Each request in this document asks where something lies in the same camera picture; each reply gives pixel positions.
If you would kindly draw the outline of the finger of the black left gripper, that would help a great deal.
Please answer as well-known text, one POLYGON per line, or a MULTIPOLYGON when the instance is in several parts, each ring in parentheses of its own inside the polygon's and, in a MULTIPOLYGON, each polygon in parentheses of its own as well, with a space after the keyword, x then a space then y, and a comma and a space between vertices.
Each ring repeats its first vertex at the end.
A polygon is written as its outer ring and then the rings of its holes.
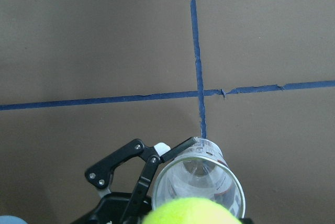
POLYGON ((139 157, 144 161, 143 170, 131 193, 129 203, 122 215, 121 221, 128 217, 135 217, 144 198, 147 196, 150 185, 160 164, 177 157, 196 143, 195 138, 191 137, 180 143, 174 148, 170 148, 165 143, 158 143, 153 147, 146 146, 142 140, 134 139, 112 154, 90 166, 85 171, 85 178, 99 192, 102 199, 110 191, 115 169, 128 160, 139 157))

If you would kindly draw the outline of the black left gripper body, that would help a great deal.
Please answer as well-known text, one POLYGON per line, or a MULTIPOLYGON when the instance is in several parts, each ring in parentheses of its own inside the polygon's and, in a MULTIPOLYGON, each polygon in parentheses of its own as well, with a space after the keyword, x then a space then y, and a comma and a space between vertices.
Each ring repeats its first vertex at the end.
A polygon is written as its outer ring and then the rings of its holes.
POLYGON ((72 223, 141 223, 151 210, 151 197, 146 196, 135 217, 121 221, 129 203, 131 193, 113 192, 104 196, 98 205, 72 223))

